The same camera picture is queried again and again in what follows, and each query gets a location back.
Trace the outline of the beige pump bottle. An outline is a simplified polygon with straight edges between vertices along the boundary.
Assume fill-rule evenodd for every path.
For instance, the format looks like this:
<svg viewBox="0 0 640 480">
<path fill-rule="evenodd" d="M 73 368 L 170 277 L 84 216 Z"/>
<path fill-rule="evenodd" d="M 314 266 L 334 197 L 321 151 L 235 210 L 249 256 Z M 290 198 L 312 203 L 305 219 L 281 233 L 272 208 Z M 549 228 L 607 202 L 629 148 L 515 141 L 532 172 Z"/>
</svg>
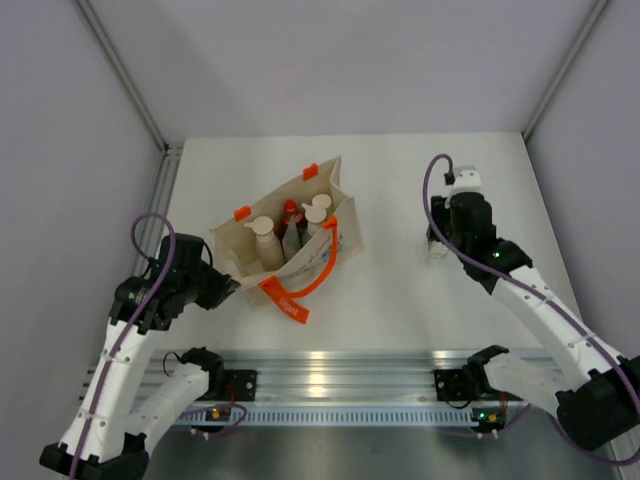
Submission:
<svg viewBox="0 0 640 480">
<path fill-rule="evenodd" d="M 265 271 L 276 271 L 284 266 L 284 252 L 275 234 L 274 221 L 268 216 L 258 216 L 244 224 L 255 235 L 255 248 Z"/>
</svg>

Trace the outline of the cream canvas tote bag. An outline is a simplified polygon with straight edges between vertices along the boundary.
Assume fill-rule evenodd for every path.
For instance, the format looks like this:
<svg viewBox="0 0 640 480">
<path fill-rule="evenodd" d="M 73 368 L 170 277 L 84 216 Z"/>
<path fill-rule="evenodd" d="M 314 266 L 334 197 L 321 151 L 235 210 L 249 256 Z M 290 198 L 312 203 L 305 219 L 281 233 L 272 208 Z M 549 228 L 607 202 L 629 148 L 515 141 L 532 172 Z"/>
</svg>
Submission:
<svg viewBox="0 0 640 480">
<path fill-rule="evenodd" d="M 340 185 L 341 158 L 313 163 L 211 229 L 214 265 L 250 307 L 273 305 L 306 324 L 301 301 L 334 267 L 364 250 L 355 198 Z"/>
</svg>

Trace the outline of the red dish soap bottle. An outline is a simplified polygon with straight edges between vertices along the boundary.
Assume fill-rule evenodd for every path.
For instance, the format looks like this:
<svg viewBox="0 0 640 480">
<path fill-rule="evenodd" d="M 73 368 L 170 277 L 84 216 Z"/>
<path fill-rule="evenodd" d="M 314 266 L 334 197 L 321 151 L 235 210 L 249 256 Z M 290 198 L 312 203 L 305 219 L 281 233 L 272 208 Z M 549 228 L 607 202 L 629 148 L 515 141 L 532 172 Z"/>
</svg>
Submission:
<svg viewBox="0 0 640 480">
<path fill-rule="evenodd" d="M 280 237 L 284 236 L 286 229 L 291 222 L 294 222 L 299 233 L 301 233 L 306 226 L 306 218 L 304 216 L 303 209 L 294 200 L 288 199 L 285 200 L 283 204 L 279 226 Z"/>
</svg>

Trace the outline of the grey-green pump bottle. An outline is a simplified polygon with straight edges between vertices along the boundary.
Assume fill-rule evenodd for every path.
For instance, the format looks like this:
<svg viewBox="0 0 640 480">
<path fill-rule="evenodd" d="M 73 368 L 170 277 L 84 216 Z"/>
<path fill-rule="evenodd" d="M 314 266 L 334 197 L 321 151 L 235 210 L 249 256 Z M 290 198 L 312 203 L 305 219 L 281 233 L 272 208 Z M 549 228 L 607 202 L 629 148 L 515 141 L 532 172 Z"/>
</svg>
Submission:
<svg viewBox="0 0 640 480">
<path fill-rule="evenodd" d="M 301 244 L 306 245 L 322 229 L 327 218 L 326 209 L 321 206 L 303 204 L 306 227 L 301 234 Z"/>
</svg>

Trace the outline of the pale green bottle beige cap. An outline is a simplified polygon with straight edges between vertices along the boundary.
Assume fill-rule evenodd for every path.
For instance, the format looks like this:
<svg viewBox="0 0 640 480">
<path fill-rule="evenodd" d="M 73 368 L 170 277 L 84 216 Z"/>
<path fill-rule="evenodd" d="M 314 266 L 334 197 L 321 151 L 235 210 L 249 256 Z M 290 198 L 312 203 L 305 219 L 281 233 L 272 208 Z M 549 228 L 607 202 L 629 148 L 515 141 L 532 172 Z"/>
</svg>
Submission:
<svg viewBox="0 0 640 480">
<path fill-rule="evenodd" d="M 312 205 L 315 207 L 323 208 L 327 213 L 329 213 L 333 206 L 333 200 L 329 194 L 321 193 L 313 197 Z"/>
</svg>

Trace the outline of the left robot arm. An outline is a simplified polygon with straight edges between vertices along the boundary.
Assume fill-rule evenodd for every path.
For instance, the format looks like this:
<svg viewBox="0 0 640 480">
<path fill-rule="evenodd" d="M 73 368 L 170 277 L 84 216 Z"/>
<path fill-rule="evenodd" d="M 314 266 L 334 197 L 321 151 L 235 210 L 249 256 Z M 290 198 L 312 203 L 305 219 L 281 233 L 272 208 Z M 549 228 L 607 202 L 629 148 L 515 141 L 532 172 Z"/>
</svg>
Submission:
<svg viewBox="0 0 640 480">
<path fill-rule="evenodd" d="M 186 306 L 212 310 L 237 286 L 214 268 L 202 238 L 165 236 L 147 271 L 117 287 L 82 404 L 62 438 L 43 448 L 40 465 L 70 479 L 143 478 L 156 445 L 193 402 L 230 392 L 223 358 L 191 348 L 179 355 L 165 383 L 138 404 L 149 361 Z"/>
</svg>

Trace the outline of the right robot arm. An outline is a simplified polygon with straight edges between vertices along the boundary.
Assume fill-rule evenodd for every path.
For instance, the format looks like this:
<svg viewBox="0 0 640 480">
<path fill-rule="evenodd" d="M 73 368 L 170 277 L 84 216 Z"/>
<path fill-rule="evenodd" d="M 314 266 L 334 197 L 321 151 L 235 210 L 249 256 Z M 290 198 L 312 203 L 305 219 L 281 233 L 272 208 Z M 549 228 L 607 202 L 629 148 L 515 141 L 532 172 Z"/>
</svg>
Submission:
<svg viewBox="0 0 640 480">
<path fill-rule="evenodd" d="M 639 425 L 639 360 L 626 358 L 571 312 L 532 259 L 497 234 L 492 207 L 479 192 L 433 196 L 425 203 L 427 238 L 449 248 L 465 274 L 509 310 L 558 368 L 533 365 L 492 345 L 464 365 L 478 397 L 505 393 L 543 410 L 564 437 L 592 452 Z"/>
</svg>

